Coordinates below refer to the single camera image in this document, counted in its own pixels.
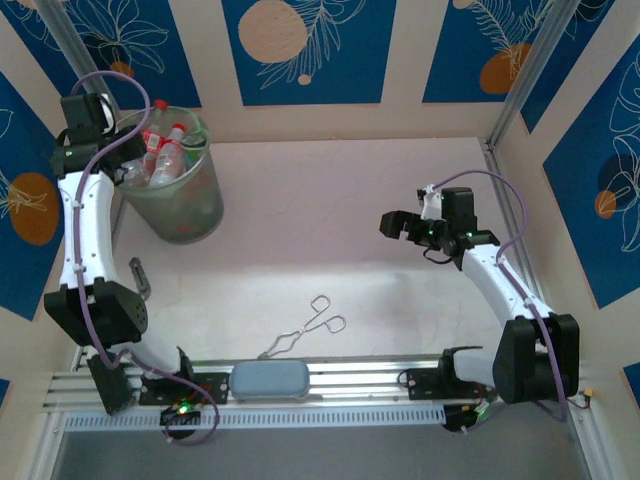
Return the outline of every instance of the orange circle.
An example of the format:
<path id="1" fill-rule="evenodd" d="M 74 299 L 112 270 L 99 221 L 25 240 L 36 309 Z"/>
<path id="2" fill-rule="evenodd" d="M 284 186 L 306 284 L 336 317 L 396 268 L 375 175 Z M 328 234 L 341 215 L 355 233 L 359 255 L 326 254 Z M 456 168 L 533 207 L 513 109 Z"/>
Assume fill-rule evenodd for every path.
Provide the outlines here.
<path id="1" fill-rule="evenodd" d="M 309 75 L 307 75 L 306 73 L 302 74 L 302 75 L 300 75 L 298 77 L 298 83 L 300 85 L 303 85 L 303 86 L 304 85 L 310 85 L 311 84 L 311 77 Z"/>
<path id="2" fill-rule="evenodd" d="M 530 43 L 518 43 L 491 57 L 480 72 L 480 88 L 492 95 L 508 93 L 529 50 Z"/>
<path id="3" fill-rule="evenodd" d="M 453 6 L 458 10 L 464 10 L 465 8 L 469 8 L 473 4 L 474 0 L 453 0 Z"/>
<path id="4" fill-rule="evenodd" d="M 116 60 L 111 64 L 111 70 L 114 72 L 124 73 L 125 75 L 133 78 L 133 74 L 135 73 L 131 65 L 121 62 L 120 60 Z"/>
<path id="5" fill-rule="evenodd" d="M 49 243 L 60 219 L 58 192 L 47 177 L 23 173 L 9 187 L 11 225 L 31 245 Z"/>
<path id="6" fill-rule="evenodd" d="M 616 213 L 616 196 L 609 190 L 603 190 L 596 197 L 596 213 L 604 218 L 611 218 Z"/>
<path id="7" fill-rule="evenodd" d="M 309 40 L 304 19 L 282 0 L 254 3 L 238 23 L 238 36 L 249 56 L 261 63 L 291 60 Z"/>

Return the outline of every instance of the metal tongs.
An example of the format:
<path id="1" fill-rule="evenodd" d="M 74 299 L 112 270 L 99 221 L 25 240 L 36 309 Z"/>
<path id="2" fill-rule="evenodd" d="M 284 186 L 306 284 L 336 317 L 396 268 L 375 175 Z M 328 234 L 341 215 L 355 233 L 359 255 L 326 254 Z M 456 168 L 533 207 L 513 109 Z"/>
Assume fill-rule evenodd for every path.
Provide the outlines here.
<path id="1" fill-rule="evenodd" d="M 259 360 L 272 358 L 280 353 L 290 352 L 305 333 L 313 332 L 323 326 L 327 327 L 327 330 L 329 330 L 330 333 L 339 333 L 347 326 L 347 321 L 342 315 L 334 315 L 327 320 L 316 322 L 314 324 L 317 318 L 326 312 L 331 306 L 331 300 L 326 295 L 318 295 L 316 298 L 311 300 L 310 305 L 315 312 L 315 315 L 308 320 L 301 329 L 278 335 L 271 346 L 260 354 L 258 357 Z"/>

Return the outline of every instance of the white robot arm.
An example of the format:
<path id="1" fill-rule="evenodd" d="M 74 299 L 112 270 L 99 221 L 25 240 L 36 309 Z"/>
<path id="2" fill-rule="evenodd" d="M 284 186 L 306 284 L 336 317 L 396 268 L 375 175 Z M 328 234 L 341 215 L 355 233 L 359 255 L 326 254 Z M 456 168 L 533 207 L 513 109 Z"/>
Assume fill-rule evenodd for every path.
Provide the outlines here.
<path id="1" fill-rule="evenodd" d="M 457 381 L 495 388 L 507 403 L 557 400 L 556 376 L 550 365 L 536 314 L 549 331 L 564 391 L 578 389 L 579 328 L 570 315 L 556 315 L 525 285 L 501 256 L 498 239 L 477 229 L 473 192 L 468 188 L 433 186 L 418 190 L 421 214 L 394 211 L 382 216 L 380 231 L 429 250 L 442 251 L 482 292 L 503 327 L 497 351 L 479 347 L 446 350 L 443 358 Z"/>
<path id="2" fill-rule="evenodd" d="M 116 132 L 105 99 L 97 94 L 64 97 L 61 104 L 69 128 L 58 138 L 51 163 L 64 209 L 65 261 L 59 290 L 44 296 L 45 310 L 78 345 L 96 346 L 99 353 L 105 349 L 102 359 L 89 360 L 89 367 L 107 412 L 118 411 L 132 400 L 124 370 L 114 360 L 123 355 L 142 366 L 143 386 L 156 393 L 155 399 L 190 395 L 195 377 L 188 357 L 148 324 L 144 300 L 120 283 L 113 263 L 114 179 L 123 163 L 146 152 L 144 141 L 139 134 L 121 140 L 85 172 L 98 151 L 133 127 Z M 78 200 L 83 175 L 86 182 Z M 74 225 L 78 210 L 78 225 Z M 82 308 L 83 297 L 88 315 Z M 89 326 L 95 330 L 93 336 Z"/>

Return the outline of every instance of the blue wallpaper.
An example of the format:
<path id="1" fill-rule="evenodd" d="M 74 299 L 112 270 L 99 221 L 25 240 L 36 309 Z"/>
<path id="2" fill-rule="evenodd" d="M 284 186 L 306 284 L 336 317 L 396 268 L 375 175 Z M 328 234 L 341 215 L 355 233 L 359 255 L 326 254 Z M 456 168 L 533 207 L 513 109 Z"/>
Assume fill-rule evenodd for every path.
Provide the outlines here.
<path id="1" fill-rule="evenodd" d="M 569 72 L 578 61 L 614 0 L 582 0 L 551 58 L 522 107 L 522 118 L 533 131 Z"/>
<path id="2" fill-rule="evenodd" d="M 544 168 L 598 306 L 640 287 L 640 36 Z"/>
<path id="3" fill-rule="evenodd" d="M 379 103 L 395 0 L 222 0 L 243 104 Z"/>
<path id="4" fill-rule="evenodd" d="M 54 138 L 0 74 L 0 306 L 32 320 L 63 234 Z"/>
<path id="5" fill-rule="evenodd" d="M 613 0 L 583 0 L 533 99 L 537 121 Z M 424 103 L 501 102 L 511 89 L 553 0 L 450 0 Z"/>
<path id="6" fill-rule="evenodd" d="M 2 409 L 2 402 L 4 401 L 4 397 L 7 395 L 8 390 L 9 382 L 0 378 L 0 410 Z"/>
<path id="7" fill-rule="evenodd" d="M 152 100 L 201 106 L 168 0 L 68 0 L 62 5 L 99 69 L 134 77 Z M 77 78 L 37 11 L 18 0 L 0 0 L 0 9 L 60 95 L 68 95 Z M 135 87 L 106 81 L 121 108 L 144 106 Z"/>
<path id="8" fill-rule="evenodd" d="M 624 374 L 627 377 L 638 408 L 640 408 L 640 363 L 634 363 L 633 365 L 624 367 Z"/>

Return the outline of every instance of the plastic bottle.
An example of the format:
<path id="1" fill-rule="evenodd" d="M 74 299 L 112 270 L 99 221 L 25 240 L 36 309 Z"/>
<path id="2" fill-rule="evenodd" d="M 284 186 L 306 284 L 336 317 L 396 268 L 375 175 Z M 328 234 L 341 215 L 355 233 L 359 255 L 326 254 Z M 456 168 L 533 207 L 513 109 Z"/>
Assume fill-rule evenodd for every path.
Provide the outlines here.
<path id="1" fill-rule="evenodd" d="M 185 135 L 180 144 L 185 150 L 187 170 L 190 170 L 200 160 L 202 149 L 207 145 L 207 137 L 200 131 L 190 133 Z"/>
<path id="2" fill-rule="evenodd" d="M 143 188 L 149 184 L 149 172 L 142 166 L 140 160 L 131 160 L 122 164 L 122 184 L 127 187 Z"/>
<path id="3" fill-rule="evenodd" d="M 147 120 L 148 127 L 143 130 L 147 153 L 142 157 L 142 165 L 149 172 L 149 175 L 153 175 L 156 169 L 156 159 L 162 148 L 164 137 L 171 131 L 171 124 L 169 123 L 171 119 L 167 113 L 169 104 L 164 100 L 158 99 L 153 102 L 153 106 L 155 108 L 151 112 L 149 120 Z"/>
<path id="4" fill-rule="evenodd" d="M 151 176 L 149 187 L 161 187 L 171 183 L 185 172 L 184 151 L 180 145 L 184 132 L 184 125 L 176 123 L 173 126 L 171 134 L 158 154 L 156 170 Z"/>

